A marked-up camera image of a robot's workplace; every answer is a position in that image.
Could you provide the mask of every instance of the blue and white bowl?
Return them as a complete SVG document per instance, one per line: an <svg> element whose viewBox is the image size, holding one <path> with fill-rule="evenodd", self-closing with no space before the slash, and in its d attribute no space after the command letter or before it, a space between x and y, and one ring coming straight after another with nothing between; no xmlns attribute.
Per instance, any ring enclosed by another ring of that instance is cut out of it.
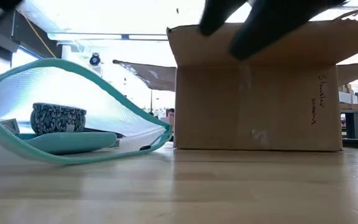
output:
<svg viewBox="0 0 358 224"><path fill-rule="evenodd" d="M38 135L84 130L86 110L48 103L34 103L32 107L31 128Z"/></svg>

